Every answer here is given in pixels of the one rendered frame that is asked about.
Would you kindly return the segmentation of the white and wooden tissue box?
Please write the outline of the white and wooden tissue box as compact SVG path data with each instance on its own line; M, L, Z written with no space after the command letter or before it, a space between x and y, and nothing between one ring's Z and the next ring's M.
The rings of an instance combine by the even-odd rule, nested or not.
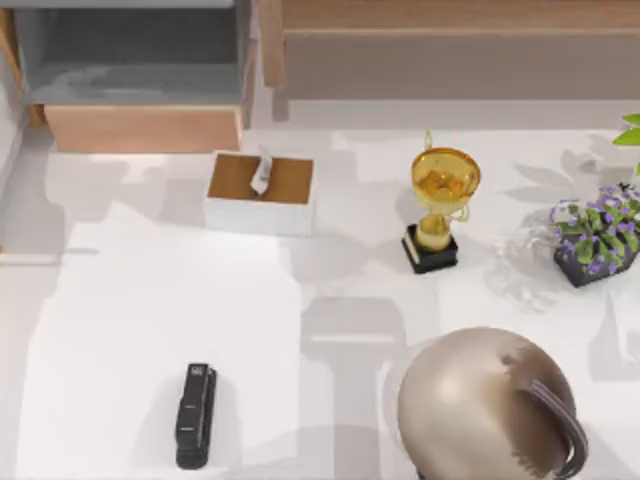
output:
M314 223L314 173L311 159L274 157L265 193L251 181L259 155L217 152L204 190L206 225L214 230L276 236L309 236Z

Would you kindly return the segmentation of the white tissue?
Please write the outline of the white tissue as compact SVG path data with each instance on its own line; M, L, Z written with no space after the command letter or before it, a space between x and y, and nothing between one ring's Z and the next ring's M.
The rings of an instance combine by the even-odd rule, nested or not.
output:
M263 146L259 147L259 161L250 181L250 188L254 197L262 197L268 190L271 181L273 158Z

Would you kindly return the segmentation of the gold trophy on black base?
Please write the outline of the gold trophy on black base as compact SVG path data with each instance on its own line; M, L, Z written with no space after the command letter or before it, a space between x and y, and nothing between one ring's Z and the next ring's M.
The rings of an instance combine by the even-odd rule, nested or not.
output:
M432 134L424 136L424 150L411 164L411 187L426 214L406 227L401 240L416 275L450 268L458 263L458 244L451 223L469 219L469 202L481 182L481 170L467 153L436 147Z

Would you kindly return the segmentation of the pale wooden drawer front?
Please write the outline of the pale wooden drawer front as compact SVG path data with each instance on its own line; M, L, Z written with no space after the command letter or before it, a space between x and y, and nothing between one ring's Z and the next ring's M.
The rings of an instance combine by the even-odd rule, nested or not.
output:
M60 151L210 153L237 150L245 126L239 105L47 105Z

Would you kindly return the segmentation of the black stapler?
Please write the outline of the black stapler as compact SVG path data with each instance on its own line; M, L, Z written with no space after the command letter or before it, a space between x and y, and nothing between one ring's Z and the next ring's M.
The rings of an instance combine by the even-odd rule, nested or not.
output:
M189 364L175 424L176 464L203 468L209 458L217 372L206 363Z

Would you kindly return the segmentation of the wooden open shelf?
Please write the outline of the wooden open shelf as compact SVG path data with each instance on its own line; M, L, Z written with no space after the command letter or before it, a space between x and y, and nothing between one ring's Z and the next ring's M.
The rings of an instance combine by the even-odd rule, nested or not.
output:
M260 127L614 129L640 0L259 0Z

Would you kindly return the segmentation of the pulled-out drawer with grey inside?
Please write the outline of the pulled-out drawer with grey inside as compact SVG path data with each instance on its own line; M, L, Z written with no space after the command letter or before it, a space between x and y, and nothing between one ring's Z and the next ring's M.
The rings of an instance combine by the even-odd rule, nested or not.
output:
M251 0L0 0L28 99L44 105L236 104Z

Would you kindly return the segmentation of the purple flowers in black pot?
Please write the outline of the purple flowers in black pot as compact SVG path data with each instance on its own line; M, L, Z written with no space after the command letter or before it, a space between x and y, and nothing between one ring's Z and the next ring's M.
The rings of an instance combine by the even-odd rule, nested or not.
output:
M593 201L559 201L549 213L553 259L576 288L628 270L640 256L640 187L620 182Z

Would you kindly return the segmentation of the green plant leaves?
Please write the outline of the green plant leaves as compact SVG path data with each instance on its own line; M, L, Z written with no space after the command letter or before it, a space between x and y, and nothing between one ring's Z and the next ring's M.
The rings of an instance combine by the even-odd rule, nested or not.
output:
M622 121L625 129L612 140L612 144L640 148L640 112L626 114Z

